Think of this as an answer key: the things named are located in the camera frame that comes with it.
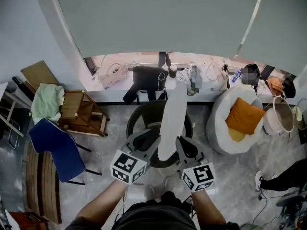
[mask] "white shoe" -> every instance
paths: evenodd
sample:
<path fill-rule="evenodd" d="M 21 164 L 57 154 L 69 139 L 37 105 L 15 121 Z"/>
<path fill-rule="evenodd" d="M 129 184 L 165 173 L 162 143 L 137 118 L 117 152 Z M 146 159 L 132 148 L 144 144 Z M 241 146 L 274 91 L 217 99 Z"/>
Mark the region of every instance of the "white shoe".
<path fill-rule="evenodd" d="M 255 176 L 255 182 L 256 182 L 256 192 L 260 191 L 260 185 L 261 185 L 261 181 L 263 180 L 261 171 L 257 171 L 256 176 Z"/>
<path fill-rule="evenodd" d="M 169 176 L 165 181 L 164 192 L 173 192 L 175 195 L 183 192 L 184 182 L 179 178 L 179 176 Z"/>
<path fill-rule="evenodd" d="M 153 186 L 151 186 L 151 185 L 146 185 L 145 186 L 144 196 L 146 198 L 146 201 L 155 199 Z"/>

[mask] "blue chair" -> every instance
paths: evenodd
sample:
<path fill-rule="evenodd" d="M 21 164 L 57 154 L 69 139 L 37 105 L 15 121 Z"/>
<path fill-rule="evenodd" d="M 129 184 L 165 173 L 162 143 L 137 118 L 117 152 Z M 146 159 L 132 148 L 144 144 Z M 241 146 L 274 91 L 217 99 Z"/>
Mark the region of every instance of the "blue chair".
<path fill-rule="evenodd" d="M 101 173 L 86 169 L 77 147 L 88 152 L 91 152 L 91 150 L 77 144 L 70 134 L 60 129 L 50 120 L 41 119 L 30 129 L 29 136 L 35 152 L 48 151 L 51 153 L 61 182 L 85 185 L 84 183 L 71 181 L 72 178 L 83 171 L 102 175 Z"/>

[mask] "green towel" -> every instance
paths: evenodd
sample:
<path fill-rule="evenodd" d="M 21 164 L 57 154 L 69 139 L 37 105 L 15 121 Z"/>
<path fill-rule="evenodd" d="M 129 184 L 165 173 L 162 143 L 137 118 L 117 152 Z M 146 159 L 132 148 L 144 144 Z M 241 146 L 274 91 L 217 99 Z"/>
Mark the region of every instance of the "green towel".
<path fill-rule="evenodd" d="M 61 117 L 59 106 L 63 96 L 64 89 L 62 86 L 41 83 L 35 93 L 31 107 L 34 123 L 36 124 L 42 118 L 57 122 Z"/>

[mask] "round white armchair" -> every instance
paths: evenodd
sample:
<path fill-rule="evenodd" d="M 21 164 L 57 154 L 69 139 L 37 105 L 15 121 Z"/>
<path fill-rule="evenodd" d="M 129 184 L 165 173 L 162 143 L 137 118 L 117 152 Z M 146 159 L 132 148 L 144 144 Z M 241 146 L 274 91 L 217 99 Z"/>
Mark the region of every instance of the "round white armchair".
<path fill-rule="evenodd" d="M 206 135 L 212 148 L 224 155 L 247 152 L 258 140 L 263 126 L 263 118 L 258 123 L 254 134 L 245 135 L 241 141 L 235 141 L 230 136 L 226 119 L 232 106 L 240 97 L 248 104 L 262 109 L 262 102 L 255 91 L 246 85 L 237 85 L 225 91 L 214 103 L 212 113 L 206 125 Z"/>

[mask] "gray window shade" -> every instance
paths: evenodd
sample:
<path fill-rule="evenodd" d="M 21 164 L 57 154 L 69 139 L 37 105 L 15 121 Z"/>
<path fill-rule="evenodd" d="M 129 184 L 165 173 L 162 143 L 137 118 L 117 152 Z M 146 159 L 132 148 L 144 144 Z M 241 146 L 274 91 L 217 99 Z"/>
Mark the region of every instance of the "gray window shade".
<path fill-rule="evenodd" d="M 307 0 L 262 0 L 239 56 L 298 75 L 307 64 Z"/>
<path fill-rule="evenodd" d="M 174 51 L 233 57 L 257 0 L 59 0 L 85 57 Z"/>

